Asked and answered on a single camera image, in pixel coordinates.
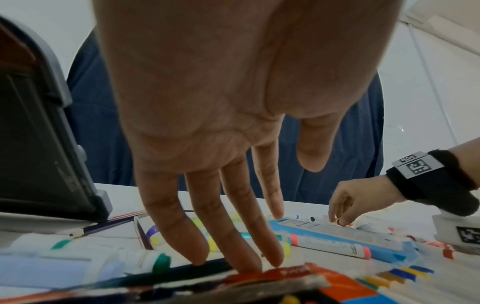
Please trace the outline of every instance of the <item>gray case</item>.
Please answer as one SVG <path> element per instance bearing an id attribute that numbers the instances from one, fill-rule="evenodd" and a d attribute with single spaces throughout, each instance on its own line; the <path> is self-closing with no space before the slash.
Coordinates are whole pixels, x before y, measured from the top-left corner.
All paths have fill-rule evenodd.
<path id="1" fill-rule="evenodd" d="M 65 117 L 71 103 L 48 44 L 0 16 L 0 212 L 108 218 L 112 204 L 95 188 Z"/>

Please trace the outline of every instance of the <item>child's hand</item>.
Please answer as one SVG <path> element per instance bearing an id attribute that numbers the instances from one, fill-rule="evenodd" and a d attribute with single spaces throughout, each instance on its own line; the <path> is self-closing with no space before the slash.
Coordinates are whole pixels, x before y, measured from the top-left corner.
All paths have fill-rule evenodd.
<path id="1" fill-rule="evenodd" d="M 340 182 L 330 200 L 330 222 L 346 226 L 367 212 L 406 201 L 385 175 Z"/>

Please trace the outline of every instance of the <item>blue clothing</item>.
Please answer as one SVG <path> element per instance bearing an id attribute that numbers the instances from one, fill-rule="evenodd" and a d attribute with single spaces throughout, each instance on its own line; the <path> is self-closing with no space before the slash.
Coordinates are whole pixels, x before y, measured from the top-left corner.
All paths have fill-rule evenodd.
<path id="1" fill-rule="evenodd" d="M 65 112 L 78 144 L 86 151 L 86 165 L 94 182 L 134 186 L 132 155 L 93 32 L 73 62 L 68 85 L 73 104 Z M 296 153 L 300 121 L 286 116 L 279 137 L 278 162 L 284 199 L 328 204 L 340 181 L 379 175 L 384 165 L 383 130 L 384 99 L 378 74 L 343 119 L 331 157 L 320 173 L 300 166 Z M 258 198 L 263 198 L 251 151 L 247 157 L 252 188 Z M 179 189 L 187 190 L 183 177 Z"/>

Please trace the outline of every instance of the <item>hand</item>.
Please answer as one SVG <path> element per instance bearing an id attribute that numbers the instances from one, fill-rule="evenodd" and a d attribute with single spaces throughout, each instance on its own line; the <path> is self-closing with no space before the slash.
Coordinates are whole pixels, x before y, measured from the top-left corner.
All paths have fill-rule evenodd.
<path id="1" fill-rule="evenodd" d="M 330 222 L 353 223 L 362 214 L 378 211 L 406 199 L 386 175 L 340 182 L 330 200 Z"/>
<path id="2" fill-rule="evenodd" d="M 230 221 L 221 184 L 265 257 L 281 265 L 246 151 L 252 148 L 266 202 L 281 218 L 284 115 L 302 119 L 302 166 L 322 170 L 342 117 L 375 74 L 401 3 L 94 1 L 136 183 L 175 250 L 194 264 L 209 254 L 178 199 L 185 174 L 195 212 L 233 267 L 262 265 Z"/>

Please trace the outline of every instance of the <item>table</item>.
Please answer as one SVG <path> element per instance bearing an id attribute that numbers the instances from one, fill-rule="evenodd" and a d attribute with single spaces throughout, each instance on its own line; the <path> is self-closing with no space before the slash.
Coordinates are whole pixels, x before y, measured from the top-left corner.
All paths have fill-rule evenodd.
<path id="1" fill-rule="evenodd" d="M 113 205 L 112 216 L 127 214 L 143 209 L 139 191 L 136 187 L 116 186 L 97 184 L 98 189 L 106 190 Z M 180 202 L 184 209 L 192 209 L 192 203 L 188 192 L 180 191 Z M 224 195 L 222 201 L 229 213 L 235 213 L 235 209 Z M 271 214 L 265 200 L 258 199 L 260 207 L 265 214 Z M 423 223 L 424 227 L 435 230 L 432 222 L 432 215 L 439 214 L 436 207 L 425 206 L 413 202 L 396 204 L 386 210 L 373 212 L 369 215 L 393 221 L 401 221 L 411 224 Z M 286 215 L 299 215 L 300 217 L 319 217 L 328 214 L 328 206 L 297 202 L 285 202 Z M 23 233 L 46 233 L 69 235 L 73 231 L 83 228 L 86 223 L 83 221 L 55 219 L 28 215 L 0 214 L 0 247 L 9 246 L 16 238 Z M 112 247 L 128 247 L 140 249 L 141 245 L 132 224 L 124 224 L 110 230 L 99 232 L 94 236 L 85 238 L 91 244 L 102 244 Z M 164 244 L 158 250 L 165 252 L 172 257 L 172 267 L 188 264 L 189 262 L 180 254 L 175 252 L 169 245 Z M 209 259 L 222 257 L 221 253 L 210 253 Z M 293 266 L 313 262 L 319 266 L 329 268 L 347 275 L 372 274 L 391 267 L 389 264 L 376 260 L 362 260 L 337 254 L 320 252 L 304 248 L 292 248 L 292 256 L 285 258 L 283 266 Z M 264 269 L 271 266 L 265 260 Z"/>

